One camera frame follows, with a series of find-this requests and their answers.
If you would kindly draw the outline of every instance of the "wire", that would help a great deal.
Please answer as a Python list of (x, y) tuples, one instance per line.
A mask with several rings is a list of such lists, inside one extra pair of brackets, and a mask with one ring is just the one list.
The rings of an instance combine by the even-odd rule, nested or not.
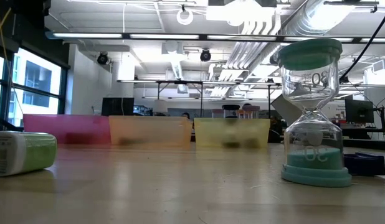
[(125, 115), (125, 112), (123, 111), (123, 97), (120, 98), (120, 108), (122, 109), (122, 115)]
[(148, 11), (179, 11), (180, 9), (148, 9), (146, 7), (141, 7), (139, 5), (136, 5), (136, 4), (131, 4), (131, 6), (134, 6), (134, 7), (137, 7), (139, 9), (145, 9), (145, 10), (148, 10)]
[(364, 55), (364, 53), (366, 52), (366, 50), (368, 49), (368, 47), (371, 45), (371, 43), (373, 43), (373, 40), (374, 38), (377, 36), (379, 30), (381, 30), (381, 27), (384, 25), (385, 23), (385, 16), (384, 18), (382, 19), (381, 23), (379, 23), (377, 29), (375, 30), (374, 34), (371, 36), (371, 38), (368, 40), (368, 43), (366, 44), (366, 46), (364, 47), (364, 49), (361, 51), (361, 53), (359, 54), (359, 56), (357, 57), (357, 59), (353, 62), (353, 64), (347, 69), (347, 71), (345, 71), (345, 73), (341, 76), (340, 80), (342, 80), (345, 76), (347, 76), (347, 74), (352, 70), (352, 68), (359, 62), (359, 60), (361, 59), (361, 57)]
[(7, 16), (10, 14), (10, 12), (11, 12), (11, 8), (9, 8), (7, 10), (6, 15), (4, 15), (3, 20), (0, 22), (0, 30), (1, 30), (1, 27), (3, 26), (4, 22), (6, 21)]
[(3, 46), (4, 59), (6, 60), (6, 65), (7, 65), (7, 70), (8, 70), (8, 76), (9, 76), (9, 79), (10, 79), (10, 88), (12, 88), (12, 89), (14, 90), (14, 95), (15, 95), (15, 97), (16, 97), (16, 100), (17, 100), (19, 109), (20, 109), (22, 115), (24, 115), (24, 112), (23, 112), (23, 110), (22, 110), (21, 104), (20, 104), (20, 102), (19, 102), (19, 100), (18, 100), (17, 91), (16, 91), (16, 89), (15, 89), (15, 87), (14, 87), (14, 83), (12, 82), (12, 73), (11, 73), (10, 64), (9, 64), (9, 62), (8, 62), (7, 50), (6, 50), (6, 43), (5, 43), (4, 37), (3, 37), (2, 25), (4, 24), (4, 19), (5, 19), (5, 18), (3, 18), (3, 21), (1, 21), (1, 19), (0, 19), (0, 25), (1, 25), (1, 26), (0, 26), (0, 38), (1, 38), (1, 44), (2, 44), (2, 46)]
[(203, 16), (206, 16), (206, 13), (203, 13), (203, 12), (199, 12), (197, 10), (191, 10), (192, 12), (195, 12), (196, 14), (200, 14), (200, 15), (203, 15)]
[(383, 101), (385, 100), (385, 97), (375, 106), (376, 108), (378, 108), (378, 105), (380, 104), (380, 103), (382, 103)]

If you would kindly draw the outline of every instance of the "table surface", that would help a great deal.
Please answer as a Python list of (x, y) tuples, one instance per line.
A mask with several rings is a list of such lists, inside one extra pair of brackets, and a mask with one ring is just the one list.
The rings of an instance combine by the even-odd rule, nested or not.
[(0, 178), (0, 224), (385, 223), (385, 176), (311, 187), (282, 180), (283, 159), (280, 144), (60, 149), (47, 170)]

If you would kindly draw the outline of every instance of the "computer monitor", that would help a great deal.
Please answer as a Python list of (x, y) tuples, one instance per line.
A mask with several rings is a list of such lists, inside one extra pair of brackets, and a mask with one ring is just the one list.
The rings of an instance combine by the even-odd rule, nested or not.
[(104, 97), (101, 115), (133, 115), (134, 98)]
[(370, 101), (345, 100), (346, 121), (374, 123), (374, 108)]

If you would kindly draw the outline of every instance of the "person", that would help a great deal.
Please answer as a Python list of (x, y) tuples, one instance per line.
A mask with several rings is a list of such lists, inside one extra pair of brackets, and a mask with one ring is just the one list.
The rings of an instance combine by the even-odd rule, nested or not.
[(190, 114), (187, 112), (184, 112), (181, 116), (186, 117), (187, 119), (190, 119)]
[(190, 120), (190, 114), (187, 113), (187, 112), (184, 112), (181, 116), (184, 116), (185, 118), (187, 118), (188, 120)]

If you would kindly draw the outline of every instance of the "desk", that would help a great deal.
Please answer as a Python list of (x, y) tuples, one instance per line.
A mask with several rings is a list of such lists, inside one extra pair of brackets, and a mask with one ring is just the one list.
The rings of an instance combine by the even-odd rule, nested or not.
[(48, 170), (0, 178), (0, 224), (385, 223), (385, 178), (310, 187), (282, 180), (283, 160), (281, 144), (261, 151), (60, 149)]
[(349, 136), (353, 139), (370, 139), (367, 133), (383, 133), (383, 129), (377, 128), (344, 128), (342, 129), (343, 136)]

